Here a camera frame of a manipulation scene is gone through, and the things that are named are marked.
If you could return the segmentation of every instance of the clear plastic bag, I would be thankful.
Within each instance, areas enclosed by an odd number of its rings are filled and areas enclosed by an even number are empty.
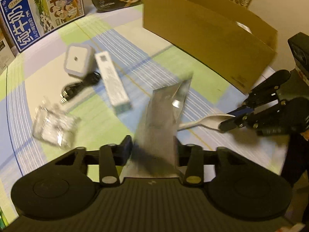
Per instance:
[[[51,106],[45,100],[37,108],[32,135],[61,149],[72,147],[79,118],[61,111],[58,105]]]

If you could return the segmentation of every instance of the white plastic spoon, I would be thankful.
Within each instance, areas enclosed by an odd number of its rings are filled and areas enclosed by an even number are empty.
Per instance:
[[[221,113],[211,114],[204,118],[199,119],[198,121],[191,121],[180,124],[178,127],[178,131],[196,127],[198,125],[219,131],[219,124],[233,117],[235,116],[229,114],[221,114]]]

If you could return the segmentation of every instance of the plaid tablecloth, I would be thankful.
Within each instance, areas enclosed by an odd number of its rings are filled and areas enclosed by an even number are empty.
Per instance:
[[[17,213],[10,199],[12,185],[21,176],[65,153],[33,139],[35,109],[47,98],[59,103],[62,88],[76,79],[64,71],[65,51],[71,43],[91,45],[96,52],[108,51],[132,101],[132,110],[116,116],[104,84],[84,90],[62,106],[81,118],[75,146],[97,150],[133,135],[152,90],[173,84],[193,71],[193,81],[183,113],[183,122],[211,113],[229,112],[245,96],[211,69],[142,27],[142,5],[108,13],[95,13],[48,35],[22,54],[0,76],[0,207],[8,222]],[[202,127],[178,133],[184,144],[206,150],[218,146],[237,153],[279,173],[286,151],[286,137],[260,138],[245,128],[219,134]],[[89,177],[98,178],[96,167]],[[206,180],[214,177],[207,166]]]

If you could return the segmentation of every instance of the yellow line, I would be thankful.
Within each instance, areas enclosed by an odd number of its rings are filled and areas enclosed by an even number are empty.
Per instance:
[[[79,27],[81,29],[81,31],[87,36],[89,37],[90,41],[93,42],[96,47],[100,50],[100,51],[103,51],[100,46],[75,22],[75,24],[77,25],[77,27]],[[135,84],[143,93],[145,93],[148,97],[151,97],[151,95],[145,91],[143,88],[141,88],[139,86],[139,84],[137,84],[128,74],[125,74],[124,70],[117,64],[115,63],[115,66],[121,71],[121,73],[126,76],[133,84]],[[213,149],[205,142],[202,140],[202,138],[200,136],[198,136],[195,132],[193,132],[192,130],[189,130],[189,132],[191,132],[199,141],[201,141],[204,145],[206,145],[210,150],[213,151]]]

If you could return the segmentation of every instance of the checkered tablecloth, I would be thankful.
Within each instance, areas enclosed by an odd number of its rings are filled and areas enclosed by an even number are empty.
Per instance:
[[[62,106],[81,118],[75,146],[97,150],[101,145],[119,143],[126,135],[134,135],[152,90],[173,84],[191,71],[194,76],[183,122],[229,112],[245,99],[211,69],[143,29],[142,13],[142,5],[101,14],[92,9],[86,17],[18,55],[0,76],[0,207],[8,222],[17,217],[10,199],[14,182],[65,153],[33,139],[31,127],[35,109],[44,98],[59,103],[62,88],[75,80],[63,69],[69,44],[84,43],[96,52],[108,51],[132,101],[131,111],[116,116],[101,82]],[[196,127],[179,132],[178,137],[184,144],[198,144],[206,150],[228,147],[276,173],[281,170],[286,151],[286,137],[260,138],[245,128],[219,134]],[[90,167],[89,177],[96,179],[96,170]],[[213,167],[206,167],[205,178],[213,176]]]

